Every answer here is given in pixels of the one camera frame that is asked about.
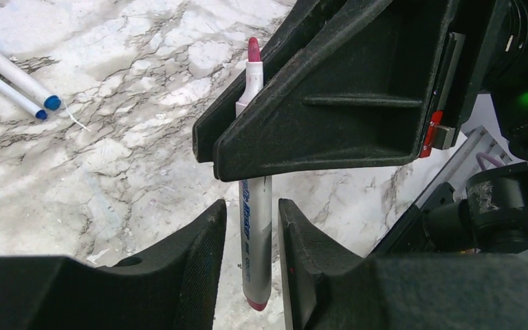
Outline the white blue marker pen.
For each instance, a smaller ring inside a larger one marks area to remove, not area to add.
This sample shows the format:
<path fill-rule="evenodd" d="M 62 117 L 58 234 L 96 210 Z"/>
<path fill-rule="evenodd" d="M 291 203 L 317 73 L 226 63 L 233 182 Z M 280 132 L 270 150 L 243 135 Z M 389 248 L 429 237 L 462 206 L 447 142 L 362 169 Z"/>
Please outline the white blue marker pen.
<path fill-rule="evenodd" d="M 59 96 L 45 88 L 38 80 L 23 71 L 1 53 L 0 75 L 48 110 L 55 111 L 62 105 L 62 100 Z"/>

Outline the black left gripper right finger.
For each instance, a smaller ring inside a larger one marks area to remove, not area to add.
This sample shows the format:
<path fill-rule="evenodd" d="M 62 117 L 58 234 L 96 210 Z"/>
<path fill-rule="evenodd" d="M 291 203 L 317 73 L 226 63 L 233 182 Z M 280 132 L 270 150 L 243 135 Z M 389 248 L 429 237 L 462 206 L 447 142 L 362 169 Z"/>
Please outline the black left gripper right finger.
<path fill-rule="evenodd" d="M 278 202 L 288 329 L 528 329 L 528 261 L 504 254 L 362 258 Z"/>

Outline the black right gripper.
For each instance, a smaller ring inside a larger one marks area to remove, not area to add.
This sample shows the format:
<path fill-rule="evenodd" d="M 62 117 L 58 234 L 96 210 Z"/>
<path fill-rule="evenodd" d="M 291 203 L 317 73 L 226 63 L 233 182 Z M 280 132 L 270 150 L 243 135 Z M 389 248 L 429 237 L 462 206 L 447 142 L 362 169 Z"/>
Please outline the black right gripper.
<path fill-rule="evenodd" d="M 528 161 L 528 1 L 460 1 L 448 32 L 421 156 L 454 146 L 488 94 L 509 151 Z"/>

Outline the white red-tipped marker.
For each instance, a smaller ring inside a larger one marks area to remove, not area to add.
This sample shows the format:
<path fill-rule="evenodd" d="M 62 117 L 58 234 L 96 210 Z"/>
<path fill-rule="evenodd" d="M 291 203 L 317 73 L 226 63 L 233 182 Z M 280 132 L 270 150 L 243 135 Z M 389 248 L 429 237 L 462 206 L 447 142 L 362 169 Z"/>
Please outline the white red-tipped marker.
<path fill-rule="evenodd" d="M 246 84 L 236 101 L 239 116 L 264 85 L 263 62 L 257 38 L 247 47 Z M 272 291 L 272 178 L 257 177 L 239 182 L 241 221 L 242 288 L 255 311 L 263 311 Z"/>

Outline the thin white pen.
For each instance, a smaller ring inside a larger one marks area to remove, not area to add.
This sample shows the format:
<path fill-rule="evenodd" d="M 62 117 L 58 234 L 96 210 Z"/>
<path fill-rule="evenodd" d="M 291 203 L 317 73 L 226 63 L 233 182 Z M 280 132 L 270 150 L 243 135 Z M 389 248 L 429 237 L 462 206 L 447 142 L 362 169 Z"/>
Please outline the thin white pen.
<path fill-rule="evenodd" d="M 35 118 L 39 120 L 47 119 L 48 114 L 44 109 L 33 103 L 15 88 L 9 86 L 9 84 L 4 82 L 2 79 L 0 79 L 0 93 L 13 101 L 14 104 L 20 106 L 20 108 L 33 115 Z"/>

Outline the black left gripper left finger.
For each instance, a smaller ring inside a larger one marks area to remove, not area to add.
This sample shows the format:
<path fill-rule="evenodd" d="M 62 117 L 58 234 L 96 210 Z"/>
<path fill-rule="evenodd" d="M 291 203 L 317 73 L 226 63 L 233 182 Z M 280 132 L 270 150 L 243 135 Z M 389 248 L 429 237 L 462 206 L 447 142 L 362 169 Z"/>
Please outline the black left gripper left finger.
<path fill-rule="evenodd" d="M 112 267 L 0 257 L 0 329 L 211 329 L 226 203 Z"/>

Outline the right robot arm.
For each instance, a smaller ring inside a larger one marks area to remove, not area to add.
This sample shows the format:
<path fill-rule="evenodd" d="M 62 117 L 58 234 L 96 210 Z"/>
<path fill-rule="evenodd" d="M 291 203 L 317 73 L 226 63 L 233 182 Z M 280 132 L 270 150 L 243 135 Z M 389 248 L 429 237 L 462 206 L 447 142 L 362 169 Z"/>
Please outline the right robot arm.
<path fill-rule="evenodd" d="M 489 94 L 520 163 L 468 179 L 465 201 L 442 185 L 377 250 L 528 249 L 528 1 L 298 1 L 250 50 L 263 90 L 237 113 L 239 76 L 192 129 L 217 179 L 408 164 L 454 146 Z"/>

